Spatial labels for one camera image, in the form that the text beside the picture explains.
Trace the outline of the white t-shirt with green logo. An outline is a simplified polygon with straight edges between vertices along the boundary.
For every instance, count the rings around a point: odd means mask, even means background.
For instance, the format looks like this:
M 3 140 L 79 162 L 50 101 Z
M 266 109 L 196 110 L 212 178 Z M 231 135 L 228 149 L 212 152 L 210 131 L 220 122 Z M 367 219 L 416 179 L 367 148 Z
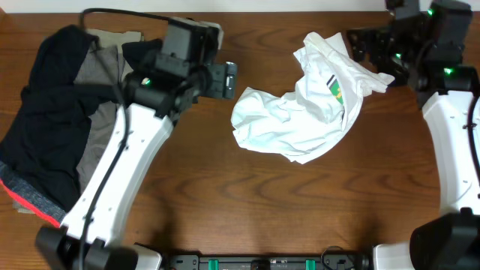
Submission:
M 340 33 L 316 32 L 294 53 L 304 73 L 294 91 L 276 97 L 246 88 L 233 108 L 233 136 L 243 149 L 306 164 L 336 146 L 354 125 L 365 97 L 395 78 L 353 61 Z

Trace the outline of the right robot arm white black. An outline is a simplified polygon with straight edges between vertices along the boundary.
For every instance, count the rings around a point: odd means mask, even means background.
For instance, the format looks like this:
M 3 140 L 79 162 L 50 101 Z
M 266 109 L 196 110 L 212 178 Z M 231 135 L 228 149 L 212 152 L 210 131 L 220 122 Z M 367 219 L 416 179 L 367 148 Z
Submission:
M 479 270 L 479 73 L 463 63 L 469 4 L 386 0 L 392 21 L 347 33 L 357 62 L 368 60 L 409 86 L 429 128 L 440 181 L 440 216 L 408 241 L 379 244 L 372 269 Z

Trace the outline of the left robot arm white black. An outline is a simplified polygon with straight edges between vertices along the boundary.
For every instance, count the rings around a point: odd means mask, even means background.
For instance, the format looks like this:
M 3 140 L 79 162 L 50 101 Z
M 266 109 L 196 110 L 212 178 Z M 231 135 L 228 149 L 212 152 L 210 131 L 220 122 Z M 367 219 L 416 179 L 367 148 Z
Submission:
M 35 239 L 51 269 L 161 267 L 156 250 L 122 245 L 126 220 L 179 116 L 199 96 L 232 98 L 236 65 L 215 63 L 220 48 L 219 37 L 168 37 L 162 48 L 147 50 L 124 78 L 124 104 L 90 183 L 60 227 L 43 227 Z

